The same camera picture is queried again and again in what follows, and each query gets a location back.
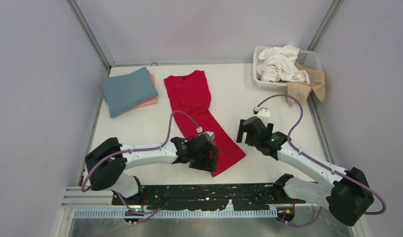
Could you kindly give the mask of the red t shirt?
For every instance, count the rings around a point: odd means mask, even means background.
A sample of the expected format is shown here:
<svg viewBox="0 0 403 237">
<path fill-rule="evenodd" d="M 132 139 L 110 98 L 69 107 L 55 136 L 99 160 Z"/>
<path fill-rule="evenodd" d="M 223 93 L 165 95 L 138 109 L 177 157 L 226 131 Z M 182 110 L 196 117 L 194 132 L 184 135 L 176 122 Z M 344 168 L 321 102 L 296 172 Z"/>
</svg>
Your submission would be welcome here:
<svg viewBox="0 0 403 237">
<path fill-rule="evenodd" d="M 215 133 L 214 142 L 218 147 L 217 171 L 220 175 L 246 156 L 246 153 L 228 136 L 210 113 L 211 93 L 204 71 L 195 70 L 185 76 L 169 76 L 164 85 L 172 111 L 182 111 L 190 115 L 204 131 Z"/>
</svg>

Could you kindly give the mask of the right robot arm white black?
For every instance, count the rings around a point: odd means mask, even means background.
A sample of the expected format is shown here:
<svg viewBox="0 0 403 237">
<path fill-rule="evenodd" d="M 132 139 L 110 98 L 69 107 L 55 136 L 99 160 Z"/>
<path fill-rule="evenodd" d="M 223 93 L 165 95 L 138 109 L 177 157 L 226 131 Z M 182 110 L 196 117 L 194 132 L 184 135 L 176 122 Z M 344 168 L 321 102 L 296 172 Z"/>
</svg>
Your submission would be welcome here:
<svg viewBox="0 0 403 237">
<path fill-rule="evenodd" d="M 303 200 L 327 209 L 346 226 L 353 226 L 374 203 L 364 173 L 319 161 L 282 132 L 273 132 L 273 124 L 265 125 L 253 116 L 239 123 L 236 141 L 255 147 L 264 156 L 286 163 L 312 178 L 304 181 L 291 174 L 283 174 L 274 182 L 278 197 Z"/>
</svg>

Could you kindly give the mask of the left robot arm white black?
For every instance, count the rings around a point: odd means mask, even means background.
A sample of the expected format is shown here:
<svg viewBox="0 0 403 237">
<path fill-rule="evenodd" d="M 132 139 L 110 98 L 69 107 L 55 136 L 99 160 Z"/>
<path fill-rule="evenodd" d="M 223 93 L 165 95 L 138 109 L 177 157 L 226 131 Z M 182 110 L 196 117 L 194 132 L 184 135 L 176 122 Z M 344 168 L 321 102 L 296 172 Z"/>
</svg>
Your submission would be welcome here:
<svg viewBox="0 0 403 237">
<path fill-rule="evenodd" d="M 133 167 L 152 164 L 188 164 L 189 168 L 215 173 L 219 149 L 213 132 L 196 137 L 173 137 L 162 144 L 121 144 L 116 137 L 104 141 L 85 156 L 87 175 L 81 189 L 111 190 L 114 202 L 135 204 L 144 196 L 137 176 L 126 174 Z"/>
</svg>

